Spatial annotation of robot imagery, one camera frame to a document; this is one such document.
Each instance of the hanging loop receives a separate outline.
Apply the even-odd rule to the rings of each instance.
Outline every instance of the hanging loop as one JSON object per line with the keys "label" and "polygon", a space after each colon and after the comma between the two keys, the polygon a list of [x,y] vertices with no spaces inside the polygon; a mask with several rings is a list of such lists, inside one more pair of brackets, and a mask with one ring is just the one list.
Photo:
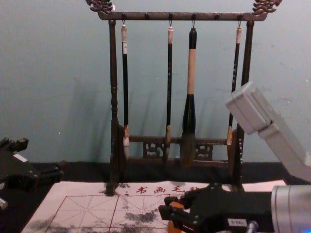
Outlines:
{"label": "hanging loop", "polygon": [[126,14],[122,13],[121,17],[122,17],[122,23],[125,24]]}
{"label": "hanging loop", "polygon": [[241,27],[243,14],[238,15],[239,28]]}
{"label": "hanging loop", "polygon": [[173,14],[172,13],[169,14],[169,21],[170,21],[170,27],[171,27],[172,22],[173,22]]}
{"label": "hanging loop", "polygon": [[196,14],[192,15],[192,27],[194,28],[195,26],[195,19],[196,19]]}

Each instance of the rack leg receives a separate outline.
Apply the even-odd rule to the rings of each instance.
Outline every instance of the rack leg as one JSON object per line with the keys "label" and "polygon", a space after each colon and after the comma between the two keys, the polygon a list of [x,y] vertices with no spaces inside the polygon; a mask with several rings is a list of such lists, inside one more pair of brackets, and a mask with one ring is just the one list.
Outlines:
{"label": "rack leg", "polygon": [[[255,24],[254,21],[248,21],[246,24],[247,30],[246,30],[243,71],[242,71],[242,85],[246,84],[249,80],[254,24]],[[237,125],[237,142],[236,142],[236,145],[233,145],[236,147],[235,149],[236,154],[235,154],[233,177],[232,177],[233,184],[236,185],[238,189],[242,189],[243,144],[244,144],[244,130],[238,124]]]}
{"label": "rack leg", "polygon": [[110,155],[110,181],[106,186],[106,195],[113,196],[119,182],[119,140],[118,140],[118,77],[116,52],[116,22],[109,20],[110,41],[110,88],[111,88],[111,155]]}

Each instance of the black cloth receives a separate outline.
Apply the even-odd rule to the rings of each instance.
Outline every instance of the black cloth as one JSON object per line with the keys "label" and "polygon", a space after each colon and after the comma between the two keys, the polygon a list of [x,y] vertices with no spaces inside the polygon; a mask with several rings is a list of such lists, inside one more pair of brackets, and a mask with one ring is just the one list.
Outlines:
{"label": "black cloth", "polygon": [[[53,164],[34,164],[38,169],[44,169]],[[109,164],[96,163],[66,163],[61,165],[64,172],[63,181],[73,182],[107,182],[109,180]],[[180,168],[179,166],[165,168],[163,165],[129,165],[123,182],[214,182],[225,183],[228,180],[227,170],[214,167]],[[243,182],[257,183],[273,180],[285,180],[287,184],[306,184],[288,174],[280,163],[244,163]],[[6,211],[0,211],[0,233],[19,233],[30,220],[51,188],[44,186],[32,193],[20,190],[4,190],[1,198],[9,203]]]}

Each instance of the large calligraphy brush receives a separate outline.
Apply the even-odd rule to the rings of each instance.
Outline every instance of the large calligraphy brush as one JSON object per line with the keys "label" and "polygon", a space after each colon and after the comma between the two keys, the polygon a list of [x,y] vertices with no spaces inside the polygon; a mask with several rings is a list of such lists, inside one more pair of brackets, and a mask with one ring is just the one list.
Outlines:
{"label": "large calligraphy brush", "polygon": [[188,85],[187,99],[183,117],[183,133],[180,143],[181,166],[190,166],[195,157],[195,108],[194,108],[194,83],[196,67],[196,39],[197,32],[193,25],[189,33],[189,59],[188,59]]}

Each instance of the hook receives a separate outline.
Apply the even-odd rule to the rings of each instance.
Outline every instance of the hook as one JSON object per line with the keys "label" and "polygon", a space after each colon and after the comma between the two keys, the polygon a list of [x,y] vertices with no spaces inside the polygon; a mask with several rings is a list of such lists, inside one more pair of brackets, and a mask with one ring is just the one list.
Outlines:
{"label": "hook", "polygon": [[241,26],[243,14],[238,15],[239,27]]}
{"label": "hook", "polygon": [[193,15],[192,15],[192,27],[193,28],[195,26],[195,19],[196,19],[196,13],[193,13]]}
{"label": "hook", "polygon": [[121,17],[122,17],[122,23],[125,24],[126,14],[122,13]]}
{"label": "hook", "polygon": [[214,20],[218,20],[219,17],[220,17],[220,14],[216,14],[216,15],[214,16]]}
{"label": "hook", "polygon": [[170,21],[170,27],[172,26],[172,22],[173,22],[173,14],[169,13],[169,21]]}
{"label": "hook", "polygon": [[150,19],[150,15],[147,14],[147,13],[145,13],[145,18],[146,18],[147,20],[149,20],[149,19]]}

